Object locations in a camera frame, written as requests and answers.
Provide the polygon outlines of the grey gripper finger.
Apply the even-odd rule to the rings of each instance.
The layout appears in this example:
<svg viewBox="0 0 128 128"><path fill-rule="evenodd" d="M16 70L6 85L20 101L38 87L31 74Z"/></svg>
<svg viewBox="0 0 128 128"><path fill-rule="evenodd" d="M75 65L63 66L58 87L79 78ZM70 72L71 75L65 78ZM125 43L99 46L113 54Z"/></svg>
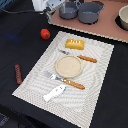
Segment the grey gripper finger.
<svg viewBox="0 0 128 128"><path fill-rule="evenodd" d="M52 13L50 13L49 11L46 12L46 16L47 16L47 19L48 19L48 22L52 22Z"/></svg>

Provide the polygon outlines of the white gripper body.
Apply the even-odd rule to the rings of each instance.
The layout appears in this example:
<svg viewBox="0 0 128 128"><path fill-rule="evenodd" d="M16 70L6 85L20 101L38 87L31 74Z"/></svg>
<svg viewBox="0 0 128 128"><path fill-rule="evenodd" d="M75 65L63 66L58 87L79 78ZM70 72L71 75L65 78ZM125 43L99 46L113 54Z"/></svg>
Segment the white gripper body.
<svg viewBox="0 0 128 128"><path fill-rule="evenodd" d="M32 0L35 11L44 12L48 10L50 13L64 6L66 0Z"/></svg>

